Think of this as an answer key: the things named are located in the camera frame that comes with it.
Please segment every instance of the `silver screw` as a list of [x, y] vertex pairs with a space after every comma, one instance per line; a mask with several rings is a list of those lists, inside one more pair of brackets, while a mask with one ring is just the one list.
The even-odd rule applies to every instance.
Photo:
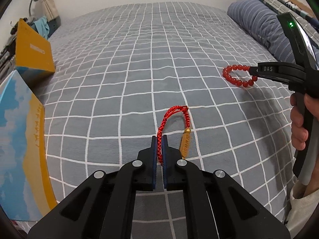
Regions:
[[184, 159], [179, 159], [179, 160], [177, 161], [177, 164], [178, 164], [179, 166], [185, 166], [185, 165], [187, 164], [187, 162], [186, 162]]
[[222, 170], [217, 170], [215, 172], [215, 175], [218, 177], [218, 178], [224, 178], [225, 177], [225, 172], [222, 171]]
[[97, 171], [94, 173], [94, 177], [97, 178], [97, 179], [100, 179], [104, 176], [104, 172], [102, 171]]
[[140, 160], [135, 160], [132, 164], [134, 167], [140, 167], [143, 164], [143, 162]]

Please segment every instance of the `white sleeve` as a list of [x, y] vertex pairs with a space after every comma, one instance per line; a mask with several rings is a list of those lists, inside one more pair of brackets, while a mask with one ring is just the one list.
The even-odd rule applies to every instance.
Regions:
[[294, 238], [307, 223], [319, 203], [319, 190], [303, 197], [305, 186], [297, 181], [290, 191], [291, 210], [287, 216], [286, 227]]

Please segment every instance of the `red braided bracelet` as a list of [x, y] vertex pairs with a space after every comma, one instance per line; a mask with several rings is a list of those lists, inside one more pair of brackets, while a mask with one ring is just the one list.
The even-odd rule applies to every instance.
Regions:
[[235, 77], [232, 77], [229, 73], [232, 70], [243, 70], [243, 71], [249, 71], [250, 66], [245, 66], [245, 65], [233, 65], [233, 66], [227, 66], [226, 68], [223, 69], [223, 77], [230, 82], [231, 84], [237, 85], [238, 87], [243, 86], [243, 87], [248, 87], [253, 86], [254, 82], [258, 80], [257, 76], [252, 76], [249, 81], [241, 81], [237, 80]]
[[163, 156], [162, 156], [162, 132], [164, 129], [164, 126], [166, 124], [167, 119], [172, 116], [175, 113], [178, 112], [183, 112], [185, 116], [185, 121], [186, 121], [186, 128], [190, 127], [190, 120], [189, 120], [189, 114], [188, 114], [188, 107], [187, 106], [174, 106], [171, 107], [164, 115], [163, 121], [161, 126], [159, 127], [159, 130], [157, 132], [157, 158], [160, 162], [161, 165], [163, 165]]

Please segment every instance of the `gray plaid bedsheet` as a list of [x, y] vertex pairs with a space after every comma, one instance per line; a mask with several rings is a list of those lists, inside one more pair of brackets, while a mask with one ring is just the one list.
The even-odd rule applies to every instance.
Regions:
[[[64, 23], [50, 38], [56, 73], [45, 105], [47, 165], [58, 201], [96, 170], [113, 172], [150, 146], [166, 110], [188, 105], [188, 160], [223, 169], [279, 220], [293, 185], [290, 92], [259, 79], [237, 88], [227, 65], [275, 60], [224, 11], [194, 3], [131, 4]], [[248, 79], [242, 71], [241, 78]], [[183, 115], [165, 126], [179, 148]], [[138, 192], [133, 239], [187, 238], [182, 192]]]

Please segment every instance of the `beige curtain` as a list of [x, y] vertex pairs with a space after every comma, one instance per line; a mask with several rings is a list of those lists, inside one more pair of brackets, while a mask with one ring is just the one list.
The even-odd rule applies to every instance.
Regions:
[[41, 0], [47, 21], [53, 20], [59, 16], [54, 0]]

